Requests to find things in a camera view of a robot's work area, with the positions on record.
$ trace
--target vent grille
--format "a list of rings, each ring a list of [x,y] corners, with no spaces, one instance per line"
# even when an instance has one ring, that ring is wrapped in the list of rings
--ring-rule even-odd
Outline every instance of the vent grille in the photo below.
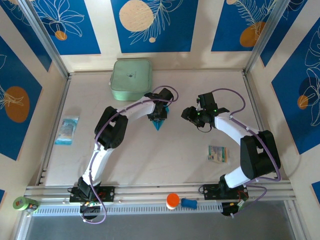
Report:
[[[181,214],[181,213],[221,213],[222,204],[218,202],[198,203],[197,209],[178,206],[175,210],[169,210],[165,204],[126,204],[126,205],[107,205],[108,215],[139,215],[139,214]],[[80,214],[80,206],[39,206],[33,216],[76,216]]]

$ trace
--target orange circle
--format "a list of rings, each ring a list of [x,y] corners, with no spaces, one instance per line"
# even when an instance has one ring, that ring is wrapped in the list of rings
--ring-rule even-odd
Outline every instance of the orange circle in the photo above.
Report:
[[[308,107],[308,98],[305,95],[301,95],[298,98],[298,107],[302,110],[306,109]]]
[[[265,25],[266,23],[264,21],[260,21],[247,27],[240,36],[241,46],[245,48],[254,47]]]
[[[67,34],[64,31],[56,31],[54,35],[57,39],[61,41],[64,41],[67,39]]]
[[[179,202],[180,202],[180,198],[176,193],[170,193],[166,197],[166,203],[172,208],[175,208],[176,206],[178,206]]]
[[[19,86],[12,86],[5,92],[4,98],[7,101],[4,106],[7,116],[16,123],[23,123],[30,110],[30,101],[26,90]]]

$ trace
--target blue plastic piece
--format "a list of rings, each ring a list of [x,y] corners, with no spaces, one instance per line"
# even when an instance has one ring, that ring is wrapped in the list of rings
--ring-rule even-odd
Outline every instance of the blue plastic piece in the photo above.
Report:
[[[181,199],[181,207],[184,208],[191,208],[191,209],[197,209],[198,202],[196,200],[190,200],[187,198]]]
[[[166,107],[165,110],[166,110],[166,113],[168,114],[168,113],[169,113],[169,108]],[[160,127],[161,127],[162,124],[164,123],[164,120],[161,120],[161,121],[152,121],[152,123],[153,123],[153,125],[155,126],[155,129],[156,129],[157,131],[159,131]]]

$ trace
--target green can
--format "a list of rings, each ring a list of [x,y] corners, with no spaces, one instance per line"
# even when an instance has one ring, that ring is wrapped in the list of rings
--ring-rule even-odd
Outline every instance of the green can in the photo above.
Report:
[[[31,198],[20,196],[13,201],[12,206],[15,210],[32,213],[38,209],[39,203]]]

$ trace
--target beige circle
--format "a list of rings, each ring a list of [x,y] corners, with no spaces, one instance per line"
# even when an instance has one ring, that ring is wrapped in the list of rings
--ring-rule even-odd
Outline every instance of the beige circle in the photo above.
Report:
[[[149,42],[150,42],[150,43],[153,44],[155,41],[156,41],[156,39],[155,39],[154,37],[150,37],[150,38],[149,38]]]
[[[229,5],[235,4],[238,0],[226,0],[226,3]]]
[[[9,2],[13,3],[14,5],[19,5],[18,0],[8,0]]]
[[[151,8],[141,0],[130,0],[120,9],[120,22],[131,32],[146,30],[154,22]]]

